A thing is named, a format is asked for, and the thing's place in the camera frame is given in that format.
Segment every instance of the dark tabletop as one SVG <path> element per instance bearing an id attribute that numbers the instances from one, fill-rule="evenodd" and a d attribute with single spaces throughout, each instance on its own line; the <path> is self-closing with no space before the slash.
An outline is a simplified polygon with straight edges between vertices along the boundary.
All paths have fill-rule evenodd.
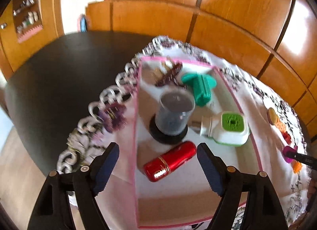
<path id="1" fill-rule="evenodd" d="M 33 161 L 46 176 L 56 169 L 68 135 L 88 104 L 115 84 L 151 36 L 85 32 L 62 36 L 43 47 L 9 79 L 5 100 L 11 119 Z"/>

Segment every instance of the pink trim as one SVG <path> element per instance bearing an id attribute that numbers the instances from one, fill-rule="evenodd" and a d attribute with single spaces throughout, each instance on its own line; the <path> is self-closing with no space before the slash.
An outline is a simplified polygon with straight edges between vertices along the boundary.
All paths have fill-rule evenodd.
<path id="1" fill-rule="evenodd" d="M 138 90 L 139 90 L 139 80 L 140 80 L 140 77 L 141 77 L 141 74 L 142 74 L 142 62 L 143 61 L 165 61 L 166 60 L 166 57 L 150 57 L 150 56 L 145 56 L 145 57 L 142 57 L 141 58 L 141 64 L 139 66 L 139 72 L 138 72 L 138 77 L 137 77 L 137 96 L 136 96 L 136 99 L 135 99 L 135 102 L 136 102 L 136 106 L 137 108 L 135 109 L 135 122 L 134 122 L 134 157 L 135 157 L 135 161 L 134 161 L 134 165 L 136 165 L 136 154 L 135 154 L 135 149 L 136 149 L 136 121 L 137 121 L 137 109 L 138 109 Z M 224 79 L 224 77 L 222 76 L 222 74 L 219 72 L 219 68 L 216 67 L 215 65 L 209 65 L 209 64 L 206 64 L 206 63 L 202 63 L 202 62 L 199 62 L 199 61 L 191 61 L 191 60 L 187 60 L 187 59 L 173 59 L 173 60 L 176 60 L 176 61 L 179 61 L 179 62 L 182 62 L 182 63 L 189 63 L 189 64 L 195 64 L 195 65 L 199 65 L 199 66 L 204 66 L 204 67 L 208 67 L 212 70 L 215 70 L 215 72 L 220 76 L 220 78 L 223 80 L 224 84 L 226 85 L 227 89 L 229 90 L 231 96 L 233 97 L 233 100 L 235 101 L 239 111 L 241 113 L 243 113 L 242 111 L 242 108 L 241 106 L 239 105 L 237 99 L 236 99 L 236 96 L 235 94 L 232 92 L 231 88 L 229 87 L 227 81 Z M 250 137 L 251 137 L 251 141 L 252 141 L 252 144 L 253 144 L 253 148 L 254 148 L 254 151 L 256 153 L 256 159 L 257 159 L 257 162 L 258 162 L 258 166 L 259 166 L 259 170 L 262 171 L 262 164 L 261 164 L 261 160 L 260 160 L 260 155 L 259 155 L 259 151 L 257 149 L 257 146 L 256 146 L 256 142 L 255 142 L 255 139 L 254 139 L 254 136 L 251 132 L 250 134 Z M 136 197 L 136 188 L 135 188 L 135 178 L 133 178 L 133 184 L 134 184 L 134 198 L 135 198 L 135 214 L 136 214 L 136 221 L 137 221 L 137 227 L 140 228 L 140 229 L 144 229 L 144 228 L 149 228 L 149 229 L 157 229 L 157 228 L 172 228 L 172 227 L 179 227 L 179 226 L 188 226 L 188 225 L 193 225 L 193 224 L 198 224 L 198 223 L 201 223 L 201 222 L 204 222 L 204 221 L 208 221 L 208 220 L 211 220 L 213 215 L 210 216 L 210 217 L 207 217 L 207 218 L 202 218 L 202 219 L 199 219 L 199 220 L 196 220 L 196 221 L 192 221 L 192 222 L 186 222 L 186 223 L 182 223 L 182 224 L 175 224 L 175 225 L 166 225 L 166 226 L 140 226 L 138 223 L 139 223 L 139 220 L 138 220 L 138 208 L 137 208 L 137 197 Z M 239 204 L 239 207 L 243 206 L 244 204 L 246 204 L 246 201 L 242 202 L 241 204 Z"/>
<path id="2" fill-rule="evenodd" d="M 22 42 L 26 41 L 27 39 L 29 39 L 30 37 L 32 37 L 39 31 L 41 31 L 42 29 L 43 29 L 42 25 L 38 25 L 34 28 L 29 29 L 26 33 L 18 37 L 18 43 L 21 44 Z"/>

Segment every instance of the green square panel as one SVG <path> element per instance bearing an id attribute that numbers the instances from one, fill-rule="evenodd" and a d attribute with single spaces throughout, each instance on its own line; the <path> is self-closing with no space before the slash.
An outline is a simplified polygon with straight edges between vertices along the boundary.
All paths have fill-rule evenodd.
<path id="1" fill-rule="evenodd" d="M 228 132 L 243 132 L 243 117 L 236 113 L 222 114 L 222 127 Z"/>

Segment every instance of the teal plastic object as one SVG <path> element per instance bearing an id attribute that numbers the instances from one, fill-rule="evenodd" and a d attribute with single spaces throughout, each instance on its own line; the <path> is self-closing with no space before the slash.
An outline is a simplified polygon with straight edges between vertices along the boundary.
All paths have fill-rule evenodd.
<path id="1" fill-rule="evenodd" d="M 184 84 L 191 86 L 194 91 L 196 105 L 204 106 L 211 100 L 210 90 L 217 86 L 214 77 L 208 74 L 185 74 L 181 78 Z"/>

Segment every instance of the embroidered tablecloth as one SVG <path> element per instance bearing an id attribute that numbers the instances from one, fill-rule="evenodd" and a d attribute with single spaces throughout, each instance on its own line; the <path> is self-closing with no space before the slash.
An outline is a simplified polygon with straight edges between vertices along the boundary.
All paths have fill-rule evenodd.
<path id="1" fill-rule="evenodd" d="M 283 147 L 287 145 L 286 141 L 280 131 L 267 122 L 267 108 L 273 107 L 291 136 L 291 147 L 297 146 L 299 153 L 307 154 L 306 143 L 297 114 L 287 102 L 270 87 L 238 66 L 205 50 L 170 39 L 167 36 L 154 38 L 142 50 L 142 53 L 135 55 L 132 64 L 127 64 L 126 72 L 118 75 L 116 83 L 131 95 L 135 91 L 133 78 L 137 73 L 136 63 L 142 56 L 170 56 L 171 58 L 197 60 L 220 68 L 220 72 L 224 75 L 229 87 L 232 88 L 237 101 L 249 120 L 249 126 L 259 151 L 261 170 L 267 172 L 272 181 L 288 225 L 291 225 L 303 214 L 307 205 L 310 168 L 303 165 L 299 173 L 293 173 L 292 166 L 287 164 L 282 157 Z M 121 85 L 124 76 L 128 76 L 125 78 L 128 79 L 128 84 Z M 119 89 L 116 90 L 115 87 L 112 90 L 107 89 L 100 95 L 100 100 L 107 100 L 108 97 L 111 99 L 117 92 L 119 92 Z M 104 112 L 108 111 L 109 107 L 111 107 L 111 111 L 116 113 L 118 120 L 112 121 L 109 114 Z M 127 122 L 134 116 L 134 111 L 129 107 L 131 105 L 125 104 L 121 99 L 119 103 L 108 104 L 101 110 L 99 113 L 99 117 L 103 120 L 101 124 L 93 116 L 80 120 L 78 127 L 68 138 L 68 149 L 61 153 L 59 157 L 58 171 L 69 173 L 76 170 L 80 165 L 89 165 L 95 156 L 103 153 L 111 141 L 118 142 L 120 136 L 127 133 L 131 134 L 134 129 L 129 127 Z M 128 156 L 129 147 L 120 146 L 120 155 L 121 149 Z M 106 189 L 96 197 L 100 211 L 103 213 L 110 229 L 113 230 L 137 229 L 133 181 L 127 180 L 126 177 L 129 173 L 126 166 L 116 166 Z M 244 208 L 239 208 L 232 229 L 239 229 L 243 212 Z M 181 226 L 173 229 L 204 230 L 208 224 L 207 221 L 198 225 Z"/>

